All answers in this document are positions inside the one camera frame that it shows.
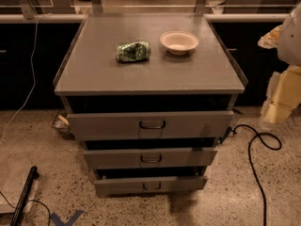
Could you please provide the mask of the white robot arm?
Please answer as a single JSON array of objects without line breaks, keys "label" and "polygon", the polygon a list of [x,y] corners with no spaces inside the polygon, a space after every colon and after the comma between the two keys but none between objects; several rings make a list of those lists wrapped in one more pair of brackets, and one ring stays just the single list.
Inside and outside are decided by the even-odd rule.
[{"label": "white robot arm", "polygon": [[264,122],[280,124],[301,104],[301,3],[282,25],[261,37],[258,45],[276,48],[277,57],[289,65],[283,73],[273,73],[261,109]]}]

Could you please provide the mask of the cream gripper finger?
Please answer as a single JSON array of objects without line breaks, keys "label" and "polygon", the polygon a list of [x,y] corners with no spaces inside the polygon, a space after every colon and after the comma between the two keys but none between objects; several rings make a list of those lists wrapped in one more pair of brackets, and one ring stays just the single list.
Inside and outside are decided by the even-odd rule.
[{"label": "cream gripper finger", "polygon": [[264,36],[262,36],[259,39],[258,45],[261,48],[265,48],[265,49],[277,48],[280,29],[281,29],[281,25],[276,26],[271,31],[269,31],[268,33],[266,33]]},{"label": "cream gripper finger", "polygon": [[285,122],[301,104],[301,67],[290,65],[283,73],[274,72],[261,109],[265,122]]}]

